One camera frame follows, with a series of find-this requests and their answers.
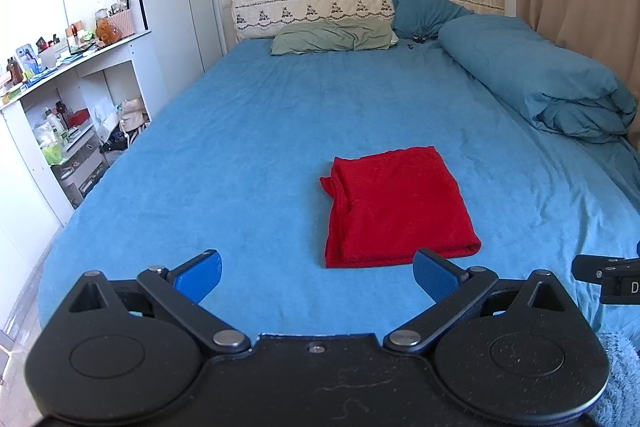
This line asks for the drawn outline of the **red knit sweater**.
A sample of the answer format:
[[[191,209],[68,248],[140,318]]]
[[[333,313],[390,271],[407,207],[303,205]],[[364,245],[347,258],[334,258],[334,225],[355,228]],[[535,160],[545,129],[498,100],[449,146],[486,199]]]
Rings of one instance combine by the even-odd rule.
[[[435,147],[337,157],[320,184],[332,198],[324,250],[329,269],[408,265],[424,248],[446,259],[470,257],[482,247]]]

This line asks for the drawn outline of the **fluffy blue rug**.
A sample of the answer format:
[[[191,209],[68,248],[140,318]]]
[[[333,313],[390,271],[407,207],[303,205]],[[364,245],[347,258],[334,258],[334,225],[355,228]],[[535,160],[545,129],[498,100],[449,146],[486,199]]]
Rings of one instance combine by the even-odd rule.
[[[598,338],[608,355],[610,378],[590,417],[599,426],[640,427],[638,352],[620,333],[600,333]]]

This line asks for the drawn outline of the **beige bag in shelf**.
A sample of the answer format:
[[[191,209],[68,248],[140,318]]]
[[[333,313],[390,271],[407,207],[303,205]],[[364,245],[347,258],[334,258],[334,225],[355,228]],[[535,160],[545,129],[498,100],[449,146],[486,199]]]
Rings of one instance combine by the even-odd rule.
[[[122,101],[118,109],[118,120],[120,131],[126,134],[145,129],[150,121],[142,98]]]

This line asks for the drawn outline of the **rolled blue duvet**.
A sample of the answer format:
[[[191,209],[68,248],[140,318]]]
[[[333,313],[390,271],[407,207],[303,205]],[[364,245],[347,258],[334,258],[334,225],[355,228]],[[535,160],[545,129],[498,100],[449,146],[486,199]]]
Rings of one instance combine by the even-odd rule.
[[[636,117],[634,96],[612,69],[556,46],[517,17],[462,16],[442,25],[438,41],[539,130],[606,143],[626,135]]]

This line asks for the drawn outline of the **white shelving desk unit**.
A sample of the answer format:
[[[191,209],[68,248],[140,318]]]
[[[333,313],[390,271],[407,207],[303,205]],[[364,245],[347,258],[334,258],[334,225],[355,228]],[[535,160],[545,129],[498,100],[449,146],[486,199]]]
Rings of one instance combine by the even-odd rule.
[[[157,116],[168,101],[149,30],[57,68],[1,106],[1,122],[8,128],[30,179],[60,227],[70,221],[74,208],[40,150],[35,127],[46,120],[47,112],[54,113],[58,106],[63,106],[67,115],[88,110],[89,117],[80,126],[80,135],[67,147],[73,154],[84,145],[87,132],[98,138],[107,137],[108,133],[100,129],[107,117],[106,103],[119,106],[130,98],[141,98],[150,119]]]

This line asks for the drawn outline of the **small dark object on bed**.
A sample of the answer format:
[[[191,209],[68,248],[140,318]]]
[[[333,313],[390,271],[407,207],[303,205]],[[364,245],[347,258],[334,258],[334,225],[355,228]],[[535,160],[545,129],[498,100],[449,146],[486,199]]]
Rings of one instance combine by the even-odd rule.
[[[413,49],[418,44],[423,44],[427,42],[427,38],[423,36],[413,36],[410,41],[407,42],[407,46],[409,49]]]

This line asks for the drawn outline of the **orange plush on shelf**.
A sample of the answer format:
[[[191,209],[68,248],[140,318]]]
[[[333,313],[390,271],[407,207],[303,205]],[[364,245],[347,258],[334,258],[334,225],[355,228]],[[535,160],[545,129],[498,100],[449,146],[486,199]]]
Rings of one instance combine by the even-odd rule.
[[[102,46],[111,46],[119,42],[122,38],[122,32],[107,18],[101,18],[96,21],[96,30],[94,31],[96,38],[102,43]]]

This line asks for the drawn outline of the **green pillow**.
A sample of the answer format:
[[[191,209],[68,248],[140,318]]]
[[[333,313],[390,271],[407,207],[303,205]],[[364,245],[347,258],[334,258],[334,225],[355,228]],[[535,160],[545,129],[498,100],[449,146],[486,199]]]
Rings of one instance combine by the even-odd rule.
[[[295,23],[283,28],[273,39],[275,56],[330,51],[387,50],[398,37],[387,20],[376,17],[344,18]]]

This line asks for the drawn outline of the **dark teal pillow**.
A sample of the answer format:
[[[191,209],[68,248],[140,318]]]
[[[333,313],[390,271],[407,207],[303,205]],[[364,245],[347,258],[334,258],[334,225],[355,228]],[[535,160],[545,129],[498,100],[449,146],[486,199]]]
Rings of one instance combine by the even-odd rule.
[[[392,29],[401,39],[436,39],[450,20],[472,15],[471,10],[449,0],[392,0]]]

